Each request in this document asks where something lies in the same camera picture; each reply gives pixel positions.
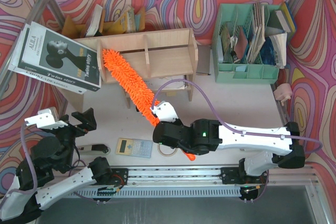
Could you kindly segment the beige and blue calculator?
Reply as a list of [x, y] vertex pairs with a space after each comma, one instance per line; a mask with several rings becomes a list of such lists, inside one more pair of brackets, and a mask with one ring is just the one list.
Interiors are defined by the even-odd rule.
[[116, 154], [131, 157], [151, 158], [153, 142], [132, 138], [119, 138]]

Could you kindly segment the orange microfiber duster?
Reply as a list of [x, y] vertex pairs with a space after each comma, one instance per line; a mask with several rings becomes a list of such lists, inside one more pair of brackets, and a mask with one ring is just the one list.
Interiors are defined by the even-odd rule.
[[159, 101], [154, 98], [153, 91], [148, 88], [140, 75], [138, 75], [118, 51], [103, 49], [102, 57], [103, 65], [130, 96], [131, 101], [141, 114], [153, 126], [157, 126], [159, 119], [154, 116], [151, 107], [152, 105], [158, 105]]

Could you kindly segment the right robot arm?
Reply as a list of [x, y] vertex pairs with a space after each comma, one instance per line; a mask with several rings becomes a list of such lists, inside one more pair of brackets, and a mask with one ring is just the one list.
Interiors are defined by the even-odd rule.
[[305, 165], [305, 151], [298, 141], [296, 123], [266, 129], [237, 125], [222, 125], [218, 120], [199, 119], [190, 126], [180, 121], [160, 122], [153, 131], [153, 142], [179, 148], [186, 154], [206, 155], [227, 149], [258, 151], [239, 161], [239, 175], [260, 176], [280, 167], [298, 169]]

